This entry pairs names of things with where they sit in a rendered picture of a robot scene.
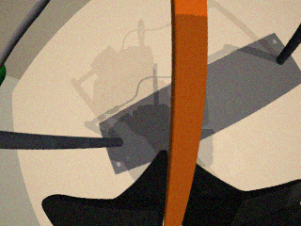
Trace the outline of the orange handle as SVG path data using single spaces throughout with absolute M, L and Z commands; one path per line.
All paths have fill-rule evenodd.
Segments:
M 206 101 L 207 0 L 170 0 L 172 93 L 165 226 L 182 226 L 198 158 Z

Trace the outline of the black two-post stand with wire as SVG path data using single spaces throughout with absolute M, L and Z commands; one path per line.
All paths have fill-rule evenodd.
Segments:
M 7 76 L 5 61 L 50 0 L 37 0 L 8 39 L 0 54 L 0 87 Z M 270 34 L 207 64 L 206 101 L 200 140 L 229 128 L 270 105 L 301 84 L 301 71 L 291 54 L 301 44 L 301 23 L 282 44 Z M 105 121 L 103 138 L 29 135 L 0 131 L 0 150 L 79 150 L 105 147 L 114 174 L 146 165 L 161 150 L 169 155 L 172 83 L 140 99 Z

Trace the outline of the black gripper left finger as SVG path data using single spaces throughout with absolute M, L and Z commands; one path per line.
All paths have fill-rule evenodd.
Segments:
M 168 152 L 161 150 L 115 199 L 50 195 L 41 201 L 53 226 L 163 226 Z

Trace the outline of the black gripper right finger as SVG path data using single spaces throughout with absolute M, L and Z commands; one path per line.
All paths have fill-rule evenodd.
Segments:
M 195 166 L 182 226 L 241 226 L 295 202 L 301 203 L 301 180 L 242 191 Z

